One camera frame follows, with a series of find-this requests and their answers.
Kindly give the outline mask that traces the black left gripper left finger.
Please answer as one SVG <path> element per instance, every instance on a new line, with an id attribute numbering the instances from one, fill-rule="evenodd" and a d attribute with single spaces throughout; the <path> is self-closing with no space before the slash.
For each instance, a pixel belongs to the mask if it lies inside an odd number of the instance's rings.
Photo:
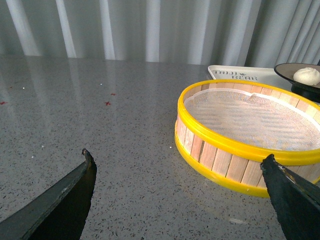
<path id="1" fill-rule="evenodd" d="M 85 161 L 0 223 L 2 240 L 79 240 L 88 217 L 97 165 L 87 149 Z"/>

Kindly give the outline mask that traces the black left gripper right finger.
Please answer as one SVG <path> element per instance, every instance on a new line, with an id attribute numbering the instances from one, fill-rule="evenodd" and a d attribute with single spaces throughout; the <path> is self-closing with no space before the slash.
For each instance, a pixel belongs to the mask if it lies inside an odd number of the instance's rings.
<path id="1" fill-rule="evenodd" d="M 276 162 L 273 154 L 260 164 L 271 204 L 287 240 L 320 238 L 320 188 Z"/>

